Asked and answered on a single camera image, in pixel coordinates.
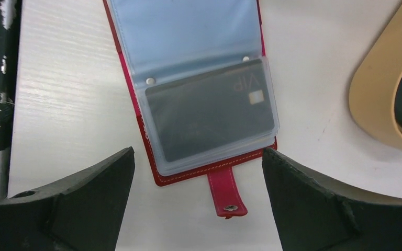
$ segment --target clear plastic sleeve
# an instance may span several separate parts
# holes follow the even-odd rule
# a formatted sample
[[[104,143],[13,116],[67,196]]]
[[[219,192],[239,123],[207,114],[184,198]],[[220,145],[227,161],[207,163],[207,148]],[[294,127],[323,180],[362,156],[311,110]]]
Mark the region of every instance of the clear plastic sleeve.
[[[274,143],[256,0],[110,0],[158,172]]]

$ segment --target white wood grain surface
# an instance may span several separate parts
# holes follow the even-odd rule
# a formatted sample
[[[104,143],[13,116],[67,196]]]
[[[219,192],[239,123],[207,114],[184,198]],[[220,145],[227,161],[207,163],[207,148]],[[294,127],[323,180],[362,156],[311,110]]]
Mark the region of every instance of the white wood grain surface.
[[[347,88],[400,0],[261,0],[279,150],[347,183],[402,197],[402,152],[351,120]],[[102,0],[25,0],[9,195],[135,149],[117,250],[281,250],[261,160],[234,169],[249,209],[216,217],[206,177],[154,182]]]

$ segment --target screw hole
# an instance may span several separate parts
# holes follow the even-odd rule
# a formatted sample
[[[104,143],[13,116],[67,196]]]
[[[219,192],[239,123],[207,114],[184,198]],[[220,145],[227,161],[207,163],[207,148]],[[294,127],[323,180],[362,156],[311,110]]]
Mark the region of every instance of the screw hole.
[[[27,197],[27,196],[34,195],[35,193],[36,193],[35,191],[25,191],[25,192],[18,193],[18,194],[15,195],[13,198]]]

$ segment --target vip card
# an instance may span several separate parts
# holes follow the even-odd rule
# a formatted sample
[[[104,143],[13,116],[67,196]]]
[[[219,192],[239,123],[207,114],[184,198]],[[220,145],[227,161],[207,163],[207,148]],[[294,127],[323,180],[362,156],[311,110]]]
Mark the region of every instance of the vip card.
[[[268,83],[258,59],[149,87],[146,97],[165,159],[270,133],[275,122]]]

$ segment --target tan leather strap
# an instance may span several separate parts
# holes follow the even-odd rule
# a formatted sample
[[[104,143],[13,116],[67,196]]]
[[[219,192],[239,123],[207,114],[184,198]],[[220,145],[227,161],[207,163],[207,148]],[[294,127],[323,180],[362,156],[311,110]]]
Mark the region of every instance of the tan leather strap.
[[[402,78],[402,5],[374,44],[349,89],[355,122],[379,141],[402,149],[394,104]]]

